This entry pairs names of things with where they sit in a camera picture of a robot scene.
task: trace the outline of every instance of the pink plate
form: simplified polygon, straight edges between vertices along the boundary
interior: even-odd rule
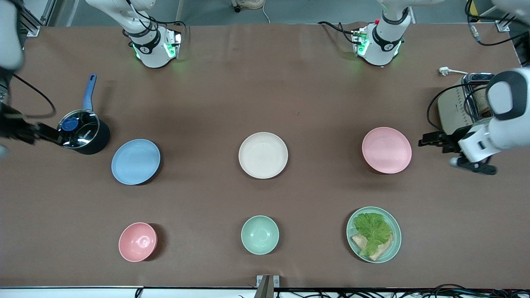
[[[403,171],[412,158],[409,140],[394,128],[378,127],[366,134],[363,156],[375,170],[385,174]]]
[[[156,232],[146,223],[134,223],[121,234],[118,248],[121,256],[129,262],[145,260],[156,247]]]

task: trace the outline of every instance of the green bowl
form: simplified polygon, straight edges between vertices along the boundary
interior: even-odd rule
[[[276,223],[264,215],[249,218],[241,229],[243,246],[255,255],[270,253],[280,240]]]
[[[377,261],[372,261],[367,256],[361,256],[361,248],[355,244],[355,242],[351,239],[351,237],[357,235],[359,231],[355,228],[354,225],[354,219],[359,214],[363,213],[377,213],[381,214],[383,216],[383,219],[386,221],[386,223],[390,226],[390,229],[392,230],[392,234],[394,234],[394,241],[390,244],[390,247],[384,252]],[[364,207],[357,211],[355,211],[351,217],[350,220],[348,220],[348,224],[346,225],[346,238],[348,238],[348,244],[350,244],[351,249],[354,251],[354,253],[359,256],[359,258],[363,259],[364,261],[367,261],[369,263],[384,263],[387,261],[390,261],[395,255],[398,253],[399,248],[401,247],[401,229],[399,228],[398,222],[392,216],[390,213],[388,213],[386,210],[383,210],[378,207]]]

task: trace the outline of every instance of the toast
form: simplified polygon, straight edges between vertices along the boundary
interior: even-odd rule
[[[355,242],[355,244],[357,244],[357,246],[359,246],[361,250],[364,249],[366,247],[366,244],[368,243],[368,239],[366,239],[366,237],[364,237],[361,234],[357,234],[353,236],[351,239]],[[390,247],[390,244],[392,243],[393,240],[394,240],[394,234],[390,234],[388,241],[383,244],[379,244],[377,246],[377,251],[373,255],[368,256],[370,260],[377,261],[377,259],[381,257],[381,255],[384,252],[386,252],[386,250]]]

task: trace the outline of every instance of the shoe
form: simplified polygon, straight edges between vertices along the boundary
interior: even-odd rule
[[[265,0],[235,0],[241,8],[248,8],[250,10],[258,10],[263,7]]]

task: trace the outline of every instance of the blue lid knob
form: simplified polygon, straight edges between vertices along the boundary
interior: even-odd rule
[[[78,123],[79,123],[79,121],[77,120],[76,117],[66,118],[63,121],[63,123],[61,123],[61,128],[64,131],[71,132],[72,130],[74,130],[77,127]]]

